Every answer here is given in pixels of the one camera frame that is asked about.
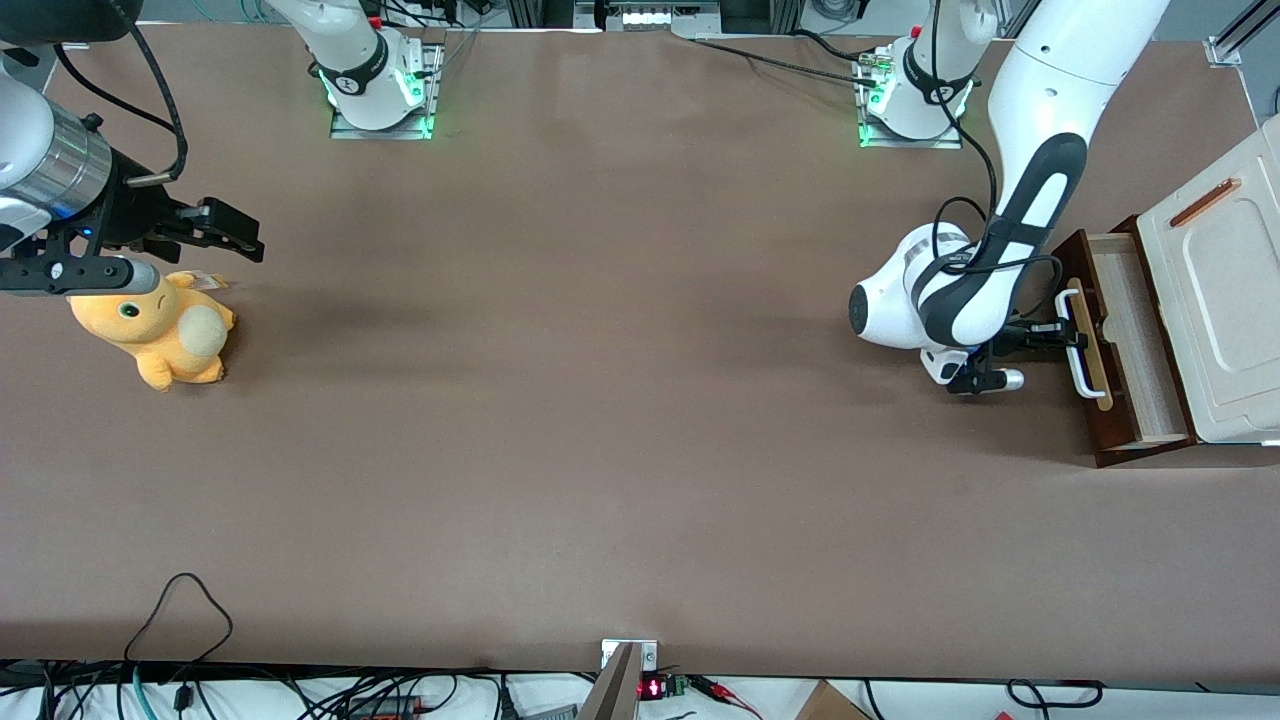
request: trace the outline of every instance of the metal cylinder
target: metal cylinder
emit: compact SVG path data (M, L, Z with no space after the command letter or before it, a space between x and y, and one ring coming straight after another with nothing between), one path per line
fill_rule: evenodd
M54 136L45 158L5 193L69 218L88 208L106 187L111 174L111 146L90 132L72 113L50 102Z

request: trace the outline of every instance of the yellow plush toy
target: yellow plush toy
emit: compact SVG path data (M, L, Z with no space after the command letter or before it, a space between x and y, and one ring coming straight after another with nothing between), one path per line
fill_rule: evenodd
M218 356L236 314L192 290L195 273L170 273L146 295L68 297L84 329L133 355L148 386L168 392L173 380L223 379Z

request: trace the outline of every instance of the white drawer handle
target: white drawer handle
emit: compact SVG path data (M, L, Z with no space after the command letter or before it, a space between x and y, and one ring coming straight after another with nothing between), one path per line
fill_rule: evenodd
M1057 297L1053 299L1053 306L1057 307L1059 318L1062 320L1071 319L1071 310L1066 306L1066 299L1073 295L1079 295L1079 290L1069 287L1057 293ZM1071 366L1071 382L1075 383L1075 392L1078 392L1080 397L1100 400L1107 396L1106 391L1093 389L1089 387L1089 378L1084 375L1084 359L1080 357L1079 347L1066 348L1066 364Z

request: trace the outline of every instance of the white floor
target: white floor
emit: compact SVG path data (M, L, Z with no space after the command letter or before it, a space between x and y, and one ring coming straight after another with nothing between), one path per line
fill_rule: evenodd
M573 675L529 674L508 675L508 687L521 716L529 716L566 705L581 703L590 685ZM719 678L744 701L753 705L764 720L792 720L814 687L814 680L773 678ZM319 700L349 687L352 680L305 680L303 692ZM836 687L872 716L863 684L837 680ZM173 720L173 693L177 685L145 685L143 691L159 720ZM435 705L449 692L449 678L428 678L415 694ZM1042 720L1038 711L1019 707L1000 684L876 682L876 700L884 720L995 720L1007 712L1014 720ZM292 720L303 715L302 702L280 683L265 680L221 680L204 683L205 694L216 720ZM1050 701L1079 701L1092 691L1043 688ZM29 720L37 717L40 689L0 698L0 717ZM146 720L132 688L123 693L124 720ZM458 691L443 708L431 714L434 720L492 720L497 691L493 683L461 679ZM65 703L59 720L70 712ZM83 720L119 720L115 708L115 687L96 688L86 703ZM686 712L694 720L753 720L741 710L714 703L692 693L640 705L639 720L669 720ZM1106 691L1103 700L1088 710L1053 710L1052 720L1274 720L1280 717L1280 697L1221 693ZM207 720L200 705L184 719Z

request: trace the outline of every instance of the plush toy tag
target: plush toy tag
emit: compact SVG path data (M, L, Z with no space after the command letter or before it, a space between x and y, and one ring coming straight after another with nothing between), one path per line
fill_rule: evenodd
M214 275L210 273L202 273L200 270L186 270L195 281L191 283L191 290L221 290L227 287L227 281L221 275Z

